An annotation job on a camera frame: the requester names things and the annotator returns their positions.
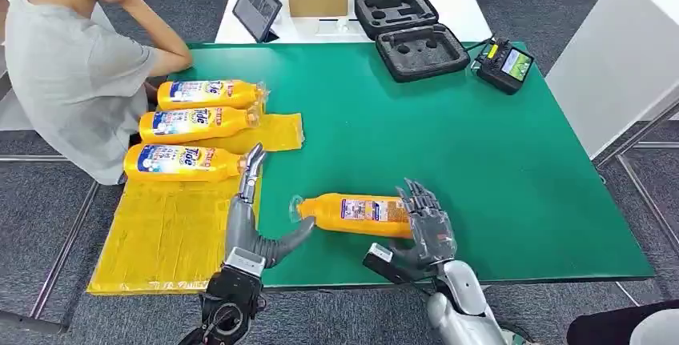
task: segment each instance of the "floor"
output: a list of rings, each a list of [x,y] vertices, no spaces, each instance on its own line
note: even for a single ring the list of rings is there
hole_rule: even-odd
[[[188,42],[213,39],[226,4],[226,0],[147,1]],[[596,0],[478,1],[491,28],[525,41],[546,73]],[[120,32],[148,42],[121,10],[114,6],[105,10]],[[666,123],[650,139],[655,138],[679,141],[679,124]],[[33,132],[0,133],[0,154],[51,152]],[[644,150],[629,157],[679,231],[679,152]],[[621,166],[612,162],[601,173],[657,272],[655,279],[622,284],[640,303],[679,299],[679,258]],[[0,164],[0,308],[28,313],[90,183],[69,163]],[[70,322],[70,331],[48,336],[3,328],[0,344],[165,345],[177,343],[197,324],[193,295],[94,297],[82,292],[120,195],[119,187],[100,190],[43,315]],[[615,283],[493,286],[486,295],[499,319],[546,344],[564,343],[568,326],[578,315],[632,305]],[[258,316],[246,344],[440,343],[426,322],[420,296],[407,288],[276,292],[266,298],[268,308]]]

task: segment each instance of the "open case lid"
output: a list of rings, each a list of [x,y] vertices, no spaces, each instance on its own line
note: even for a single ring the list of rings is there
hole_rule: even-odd
[[[372,40],[381,33],[433,25],[439,21],[439,12],[429,0],[354,0],[354,11]]]

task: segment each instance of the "gray t-shirt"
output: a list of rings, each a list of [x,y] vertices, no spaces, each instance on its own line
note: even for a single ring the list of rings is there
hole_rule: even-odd
[[[153,48],[64,6],[10,3],[7,70],[23,110],[56,151],[101,184],[123,173],[155,58]]]

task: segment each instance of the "bottle label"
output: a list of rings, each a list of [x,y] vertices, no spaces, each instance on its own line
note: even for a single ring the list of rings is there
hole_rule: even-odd
[[[234,81],[183,81],[170,87],[172,102],[206,102],[233,95]]]
[[[343,219],[371,219],[373,221],[407,222],[408,213],[401,201],[342,200]]]
[[[180,174],[209,170],[214,148],[172,145],[146,145],[137,161],[137,169],[150,173]]]
[[[156,111],[153,116],[153,134],[183,134],[222,124],[222,108]]]

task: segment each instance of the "green table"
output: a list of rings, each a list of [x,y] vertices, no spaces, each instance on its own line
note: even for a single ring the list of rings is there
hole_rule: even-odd
[[[653,269],[534,66],[507,96],[468,69],[392,80],[371,43],[201,45],[179,79],[240,78],[271,89],[267,111],[301,112],[301,150],[270,154],[260,231],[292,230],[293,195],[434,191],[482,283],[648,278]],[[385,239],[316,230],[268,287],[385,283],[361,261]]]

